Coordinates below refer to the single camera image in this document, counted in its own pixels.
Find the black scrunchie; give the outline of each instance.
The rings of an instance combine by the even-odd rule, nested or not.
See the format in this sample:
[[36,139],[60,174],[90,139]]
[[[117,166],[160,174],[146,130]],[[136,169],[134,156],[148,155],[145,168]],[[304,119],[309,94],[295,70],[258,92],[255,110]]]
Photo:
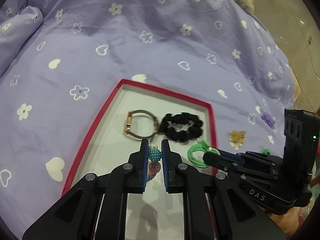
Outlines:
[[[183,124],[191,125],[188,128],[188,131],[177,132],[172,125],[174,124]],[[199,119],[197,115],[189,113],[181,113],[172,116],[171,114],[166,114],[162,119],[162,122],[159,127],[159,133],[165,134],[169,139],[176,142],[187,142],[188,140],[193,140],[199,138],[202,135],[203,122]]]

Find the teal bead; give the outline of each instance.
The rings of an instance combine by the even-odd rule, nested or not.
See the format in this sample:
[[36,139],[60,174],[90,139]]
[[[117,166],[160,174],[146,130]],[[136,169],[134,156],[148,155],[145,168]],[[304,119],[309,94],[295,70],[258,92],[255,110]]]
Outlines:
[[152,162],[159,162],[161,160],[161,152],[158,149],[152,149],[149,151],[149,159]]

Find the bed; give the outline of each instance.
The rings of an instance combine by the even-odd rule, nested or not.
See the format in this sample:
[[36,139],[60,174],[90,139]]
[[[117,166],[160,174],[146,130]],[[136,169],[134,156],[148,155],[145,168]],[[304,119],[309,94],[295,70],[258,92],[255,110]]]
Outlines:
[[[61,195],[121,79],[212,105],[218,148],[282,156],[289,62],[234,0],[6,0],[0,9],[0,216],[14,235]],[[230,140],[245,131],[245,142]],[[64,162],[52,179],[46,163]]]

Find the gold bracelet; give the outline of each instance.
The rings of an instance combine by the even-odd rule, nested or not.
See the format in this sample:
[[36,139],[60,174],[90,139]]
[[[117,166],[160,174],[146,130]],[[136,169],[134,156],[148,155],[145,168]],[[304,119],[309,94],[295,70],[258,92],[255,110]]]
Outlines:
[[[140,136],[140,135],[137,135],[137,134],[131,132],[132,115],[133,115],[133,114],[136,114],[136,113],[144,113],[144,114],[147,114],[147,115],[149,115],[149,116],[152,117],[152,119],[153,119],[153,121],[154,121],[155,130],[154,130],[154,132],[153,132],[151,135],[149,135],[149,136]],[[130,134],[130,135],[132,135],[133,137],[138,138],[138,139],[148,139],[148,138],[150,138],[150,137],[153,137],[153,136],[158,132],[158,130],[159,130],[159,122],[158,122],[158,119],[157,119],[156,116],[154,116],[154,115],[151,114],[150,112],[148,112],[148,111],[146,111],[146,110],[142,110],[142,109],[140,109],[140,110],[131,110],[131,111],[128,112],[126,125],[125,125],[125,127],[124,127],[124,132],[125,132],[126,134]]]

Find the tiled floor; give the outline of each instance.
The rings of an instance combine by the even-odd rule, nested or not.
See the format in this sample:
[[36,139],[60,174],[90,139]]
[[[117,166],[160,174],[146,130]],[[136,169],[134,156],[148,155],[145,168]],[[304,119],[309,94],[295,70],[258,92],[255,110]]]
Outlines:
[[320,108],[320,31],[302,0],[255,0],[255,15],[289,59],[301,87],[295,104]]

